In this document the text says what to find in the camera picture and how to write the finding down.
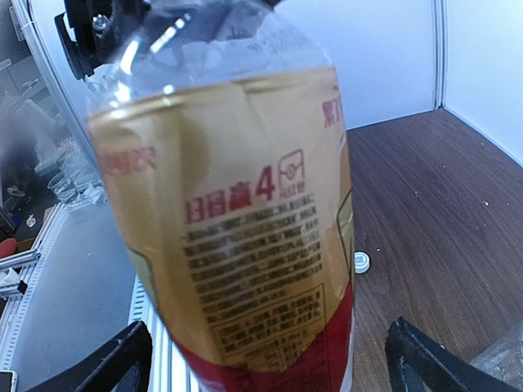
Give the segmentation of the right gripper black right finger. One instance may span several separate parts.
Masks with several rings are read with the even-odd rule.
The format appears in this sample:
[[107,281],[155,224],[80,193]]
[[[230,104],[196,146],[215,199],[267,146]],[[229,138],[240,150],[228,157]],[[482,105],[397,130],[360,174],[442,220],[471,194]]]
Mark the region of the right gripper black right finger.
[[387,369],[393,391],[515,391],[443,348],[404,317],[388,329]]

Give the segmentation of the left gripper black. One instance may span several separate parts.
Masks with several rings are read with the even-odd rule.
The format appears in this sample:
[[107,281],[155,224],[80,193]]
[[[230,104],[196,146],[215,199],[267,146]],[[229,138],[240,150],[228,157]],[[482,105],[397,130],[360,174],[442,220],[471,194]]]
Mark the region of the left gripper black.
[[77,80],[91,77],[143,23],[151,9],[143,0],[69,0],[54,17],[56,31]]

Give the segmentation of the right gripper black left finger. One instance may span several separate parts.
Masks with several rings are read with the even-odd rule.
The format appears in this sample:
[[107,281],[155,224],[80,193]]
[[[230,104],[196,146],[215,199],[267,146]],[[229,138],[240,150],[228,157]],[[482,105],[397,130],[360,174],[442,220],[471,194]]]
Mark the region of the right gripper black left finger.
[[130,391],[147,391],[152,338],[142,321],[134,321],[99,349],[32,391],[111,391],[127,380]]

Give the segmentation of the clear plastic bottle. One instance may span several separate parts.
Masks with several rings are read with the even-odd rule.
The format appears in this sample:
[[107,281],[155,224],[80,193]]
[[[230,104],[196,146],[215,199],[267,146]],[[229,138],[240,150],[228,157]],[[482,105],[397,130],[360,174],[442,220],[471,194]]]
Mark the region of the clear plastic bottle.
[[522,388],[522,329],[514,329],[471,361],[474,368]]

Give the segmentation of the white cap of tea bottle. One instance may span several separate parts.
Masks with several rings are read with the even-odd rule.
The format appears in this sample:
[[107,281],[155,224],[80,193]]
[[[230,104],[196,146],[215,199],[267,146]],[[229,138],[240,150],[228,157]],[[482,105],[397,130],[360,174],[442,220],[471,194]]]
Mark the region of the white cap of tea bottle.
[[354,267],[356,274],[364,274],[370,268],[370,257],[366,252],[354,253]]

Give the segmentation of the amber tea bottle red label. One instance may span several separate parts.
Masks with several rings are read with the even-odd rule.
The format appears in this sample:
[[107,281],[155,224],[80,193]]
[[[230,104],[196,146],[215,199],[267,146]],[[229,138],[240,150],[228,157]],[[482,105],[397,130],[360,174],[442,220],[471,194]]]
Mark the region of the amber tea bottle red label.
[[352,183],[324,49],[260,1],[157,1],[87,123],[129,258],[200,385],[350,390]]

